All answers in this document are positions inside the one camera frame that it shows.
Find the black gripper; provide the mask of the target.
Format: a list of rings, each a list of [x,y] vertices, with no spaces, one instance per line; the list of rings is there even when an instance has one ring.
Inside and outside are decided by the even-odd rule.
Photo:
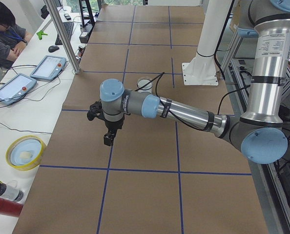
[[[122,129],[124,120],[120,119],[116,122],[105,120],[104,123],[108,129],[108,132],[104,135],[104,145],[113,146],[114,139],[117,134],[117,130]]]

